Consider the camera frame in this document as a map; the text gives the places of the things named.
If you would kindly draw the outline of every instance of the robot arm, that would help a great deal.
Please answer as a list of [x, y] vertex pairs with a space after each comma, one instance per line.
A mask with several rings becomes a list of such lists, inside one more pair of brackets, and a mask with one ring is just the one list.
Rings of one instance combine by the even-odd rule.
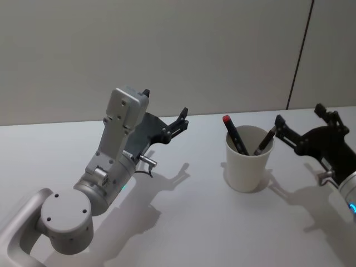
[[76, 254], [89, 246], [92, 217], [108, 209], [140, 160], [149, 164], [149, 174], [156, 166], [145, 156], [148, 148], [158, 142], [168, 144], [187, 129], [187, 108], [167, 125], [146, 112], [149, 94], [149, 90], [137, 93], [127, 86], [113, 90], [99, 147], [78, 183], [66, 191], [36, 192], [0, 229], [1, 267], [44, 267], [29, 256], [41, 234], [63, 254]]
[[344, 139], [349, 129], [337, 111], [327, 112], [322, 104], [317, 104], [314, 112], [327, 126], [314, 128], [300, 136], [278, 115], [275, 120], [276, 137], [293, 148], [297, 155], [318, 160], [326, 170], [318, 176], [319, 185], [331, 182], [339, 189], [351, 211], [356, 213], [356, 154]]

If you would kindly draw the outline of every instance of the paper cup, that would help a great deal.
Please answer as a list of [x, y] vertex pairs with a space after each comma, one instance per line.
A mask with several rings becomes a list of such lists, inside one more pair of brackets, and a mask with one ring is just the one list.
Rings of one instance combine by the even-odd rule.
[[227, 182], [236, 191], [251, 192], [263, 178], [266, 163], [274, 147], [272, 140], [259, 156], [253, 156], [258, 145], [262, 142], [267, 132], [255, 126], [236, 127], [245, 147], [252, 156], [245, 156], [237, 152], [229, 134], [226, 134], [226, 159], [227, 159]]

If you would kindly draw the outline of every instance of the pen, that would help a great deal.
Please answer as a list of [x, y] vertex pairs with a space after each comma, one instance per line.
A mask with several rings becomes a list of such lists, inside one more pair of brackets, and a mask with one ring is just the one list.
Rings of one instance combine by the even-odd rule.
[[233, 141], [238, 153], [248, 156], [249, 153], [247, 152], [247, 149], [246, 149], [243, 141], [241, 140], [241, 137], [240, 137], [238, 131], [236, 130], [236, 127], [233, 124], [233, 121], [231, 120], [230, 116], [225, 115], [222, 118], [222, 120], [228, 130], [231, 140]]
[[263, 138], [262, 142], [260, 143], [260, 145], [258, 146], [258, 148], [256, 149], [256, 151], [254, 152], [255, 156], [261, 155], [262, 151], [267, 147], [267, 145], [269, 144], [270, 141], [272, 141], [273, 136], [276, 134], [276, 126], [274, 126], [265, 136], [265, 138]]

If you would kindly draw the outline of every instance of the white table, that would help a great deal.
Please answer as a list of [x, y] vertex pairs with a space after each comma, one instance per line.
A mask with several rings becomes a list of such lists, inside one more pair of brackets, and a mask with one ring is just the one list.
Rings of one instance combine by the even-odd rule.
[[[356, 150], [356, 107], [338, 110]], [[313, 110], [230, 116], [236, 125], [268, 130], [279, 113], [300, 134], [324, 125]], [[84, 252], [61, 255], [43, 236], [32, 255], [48, 267], [355, 266], [356, 227], [338, 192], [317, 186], [313, 173], [321, 166], [276, 140], [269, 186], [238, 193], [223, 179], [221, 118], [190, 116], [186, 132], [153, 146], [154, 179], [136, 175], [128, 182], [109, 211], [94, 218], [94, 239]], [[102, 130], [102, 122], [0, 127], [0, 219], [32, 189], [71, 188]]]

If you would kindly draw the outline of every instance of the cylindrical joint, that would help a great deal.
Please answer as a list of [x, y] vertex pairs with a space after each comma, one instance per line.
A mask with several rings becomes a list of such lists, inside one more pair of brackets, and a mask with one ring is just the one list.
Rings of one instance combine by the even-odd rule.
[[152, 160], [149, 157], [146, 157], [144, 155], [140, 155], [140, 160], [142, 160], [143, 162], [149, 164], [152, 168], [157, 166], [157, 161], [154, 161], [154, 160]]
[[77, 254], [93, 239], [90, 201], [78, 190], [49, 196], [42, 205], [41, 220], [53, 248], [62, 254]]
[[332, 171], [327, 171], [327, 172], [323, 172], [322, 174], [318, 174], [318, 178], [320, 180], [324, 180], [324, 179], [332, 178], [332, 177], [333, 177]]
[[74, 189], [82, 191], [89, 198], [93, 216], [98, 216], [108, 209], [135, 171], [134, 162], [123, 154], [119, 162], [111, 167], [106, 183], [94, 182], [91, 175], [85, 173]]
[[339, 192], [344, 197], [351, 211], [356, 214], [356, 172], [340, 184]]

